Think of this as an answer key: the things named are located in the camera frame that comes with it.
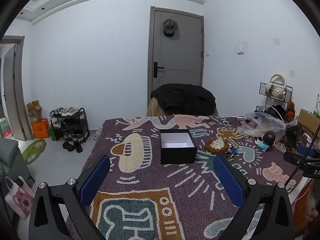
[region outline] gray sofa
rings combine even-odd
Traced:
[[[26,182],[29,179],[35,182],[18,148],[18,141],[0,137],[0,190],[2,191],[2,194],[0,194],[0,212],[11,225],[14,211],[2,199],[2,196],[5,197],[9,191],[4,181],[5,176],[8,176],[13,181],[15,181],[18,176],[22,176]]]

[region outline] gray cap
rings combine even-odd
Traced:
[[[163,34],[167,37],[172,37],[176,31],[178,25],[177,22],[172,19],[167,19],[163,22]]]

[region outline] black box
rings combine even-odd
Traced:
[[[188,129],[160,130],[161,164],[194,163],[197,146]]]

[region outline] green rug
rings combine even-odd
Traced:
[[[33,163],[44,151],[46,145],[47,143],[44,139],[39,139],[31,143],[22,153],[26,164]]]

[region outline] brown plush toy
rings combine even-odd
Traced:
[[[296,111],[294,110],[294,102],[289,101],[287,105],[287,109],[285,111],[285,119],[288,122],[292,122],[294,120],[295,115],[296,115]]]

